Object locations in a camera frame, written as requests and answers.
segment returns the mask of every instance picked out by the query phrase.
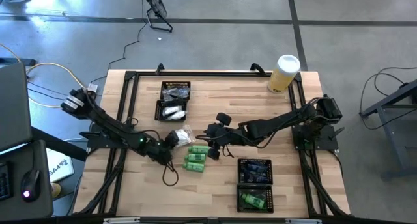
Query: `wooden tabletop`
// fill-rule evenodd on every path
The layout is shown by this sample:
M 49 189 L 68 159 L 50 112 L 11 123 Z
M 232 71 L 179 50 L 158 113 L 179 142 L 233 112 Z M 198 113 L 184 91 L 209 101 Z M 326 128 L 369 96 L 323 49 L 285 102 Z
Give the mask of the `wooden tabletop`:
M 109 70 L 101 107 L 116 117 L 125 70 Z M 302 72 L 306 100 L 322 96 L 317 72 Z M 156 101 L 160 97 L 161 81 L 191 81 L 191 99 L 184 123 L 166 123 L 154 120 Z M 219 112 L 232 117 L 230 127 L 239 122 L 270 119 L 291 110 L 288 91 L 273 94 L 267 90 L 267 77 L 140 77 L 134 117 L 136 130 L 157 130 L 165 137 L 171 130 L 190 125 L 194 135 L 202 134 L 207 125 L 216 121 Z M 126 98 L 123 119 L 126 119 L 130 96 Z M 197 145 L 207 144 L 197 141 Z M 235 158 L 220 156 L 218 161 L 208 159 L 204 173 L 182 168 L 186 148 L 173 152 L 173 163 L 179 174 L 176 186 L 162 182 L 164 166 L 152 162 L 131 150 L 128 151 L 121 185 L 118 216 L 164 217 L 308 217 L 306 198 L 298 152 L 293 148 L 290 129 L 279 131 L 264 149 L 229 147 Z M 74 211 L 79 211 L 94 197 L 102 185 L 108 149 L 99 149 L 85 162 L 85 170 Z M 245 214 L 236 209 L 237 159 L 262 158 L 272 160 L 274 174 L 273 214 Z M 349 213 L 343 179 L 338 161 L 326 151 L 318 151 L 317 159 L 323 186 L 342 210 Z M 167 183 L 175 180 L 173 173 L 165 176 Z M 106 208 L 110 206 L 113 185 L 109 189 Z M 313 198 L 319 210 L 314 189 Z

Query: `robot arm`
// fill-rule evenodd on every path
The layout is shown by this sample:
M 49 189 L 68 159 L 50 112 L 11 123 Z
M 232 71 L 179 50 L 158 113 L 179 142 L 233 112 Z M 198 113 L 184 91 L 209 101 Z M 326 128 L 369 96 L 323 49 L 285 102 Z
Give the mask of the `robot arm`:
M 174 135 L 170 134 L 165 140 L 161 140 L 145 132 L 135 132 L 129 125 L 115 120 L 98 107 L 92 99 L 93 95 L 93 92 L 83 89 L 72 90 L 61 107 L 77 119 L 93 121 L 102 129 L 100 136 L 117 143 L 121 148 L 129 148 L 142 156 L 148 156 L 161 165 L 167 165 L 171 161 L 171 149 L 178 142 Z
M 339 122 L 341 117 L 342 114 L 334 99 L 325 96 L 314 98 L 300 109 L 273 119 L 239 123 L 237 129 L 225 127 L 230 125 L 231 117 L 225 113 L 218 113 L 216 120 L 220 123 L 209 124 L 207 130 L 204 131 L 206 135 L 200 139 L 208 141 L 208 145 L 212 147 L 208 156 L 218 160 L 220 147 L 228 144 L 258 147 L 259 143 L 278 130 L 300 123 L 304 123 L 302 125 L 303 138 L 312 141 L 320 136 L 320 131 L 324 126 Z

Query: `clear plastic bag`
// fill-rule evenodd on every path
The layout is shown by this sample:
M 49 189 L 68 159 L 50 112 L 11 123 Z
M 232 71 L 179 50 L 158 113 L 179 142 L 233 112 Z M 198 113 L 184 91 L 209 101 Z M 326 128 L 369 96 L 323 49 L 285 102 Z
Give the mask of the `clear plastic bag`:
M 182 146 L 189 145 L 190 143 L 195 142 L 195 138 L 193 135 L 193 131 L 191 130 L 189 125 L 184 125 L 181 129 L 175 130 L 175 133 L 177 134 L 179 141 L 175 148 L 179 148 Z
M 167 118 L 167 120 L 179 120 L 181 119 L 183 116 L 185 116 L 185 114 L 187 114 L 187 111 L 177 111 L 176 113 L 174 113 L 173 115 L 169 116 Z
M 178 98 L 186 99 L 190 95 L 190 88 L 188 87 L 173 87 L 164 89 L 162 95 L 165 101 L 172 101 Z
M 169 115 L 169 114 L 172 114 L 172 113 L 176 113 L 178 111 L 181 111 L 181 109 L 182 109 L 181 106 L 166 107 L 162 111 L 162 116 L 166 116 L 166 115 Z

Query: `gray floor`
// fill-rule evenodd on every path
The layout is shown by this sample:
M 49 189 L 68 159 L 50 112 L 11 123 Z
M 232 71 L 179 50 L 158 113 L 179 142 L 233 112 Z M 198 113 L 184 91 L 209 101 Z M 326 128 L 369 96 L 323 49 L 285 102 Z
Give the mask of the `gray floor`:
M 295 0 L 300 20 L 416 21 L 415 0 Z M 170 18 L 290 20 L 288 0 L 164 0 Z M 0 16 L 46 14 L 140 18 L 140 0 L 32 0 L 26 5 L 0 5 Z M 125 44 L 136 40 L 141 23 L 0 21 L 0 42 L 20 57 L 57 62 L 71 68 L 84 83 L 104 76 L 108 62 L 121 58 Z M 172 34 L 146 27 L 140 43 L 129 46 L 126 59 L 111 68 L 246 70 L 256 62 L 272 69 L 283 54 L 297 55 L 292 25 L 176 23 Z M 388 66 L 416 66 L 416 27 L 301 26 L 309 70 L 318 71 L 325 93 L 338 101 L 344 118 L 338 136 L 345 186 L 352 214 L 358 217 L 415 222 L 417 176 L 383 182 L 380 174 L 397 169 L 382 130 L 367 130 L 358 116 L 366 79 Z M 0 50 L 0 57 L 8 56 Z M 417 71 L 393 71 L 412 81 Z M 78 88 L 62 70 L 42 67 L 33 72 L 35 83 L 67 93 Z M 381 77 L 385 92 L 399 83 Z M 382 95 L 369 85 L 364 107 Z M 31 93 L 39 101 L 59 104 Z M 59 110 L 31 104 L 33 125 L 62 139 L 78 137 L 89 122 Z M 379 125 L 377 119 L 367 123 Z M 55 202 L 55 214 L 68 210 L 71 195 Z

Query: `black mouse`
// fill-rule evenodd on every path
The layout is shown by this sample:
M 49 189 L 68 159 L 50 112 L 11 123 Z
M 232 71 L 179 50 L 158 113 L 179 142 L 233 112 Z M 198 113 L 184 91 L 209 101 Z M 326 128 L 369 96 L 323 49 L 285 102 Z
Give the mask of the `black mouse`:
M 27 171 L 20 183 L 20 194 L 26 202 L 35 201 L 40 194 L 40 171 L 32 169 Z

